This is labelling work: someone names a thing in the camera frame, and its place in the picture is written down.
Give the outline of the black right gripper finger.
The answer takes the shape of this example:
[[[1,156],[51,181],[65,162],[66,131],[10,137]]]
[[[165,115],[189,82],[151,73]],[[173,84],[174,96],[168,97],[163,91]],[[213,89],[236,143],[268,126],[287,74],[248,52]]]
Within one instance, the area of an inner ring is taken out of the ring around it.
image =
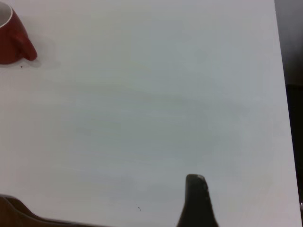
[[[218,227],[209,189],[202,175],[186,176],[185,202],[178,227]]]

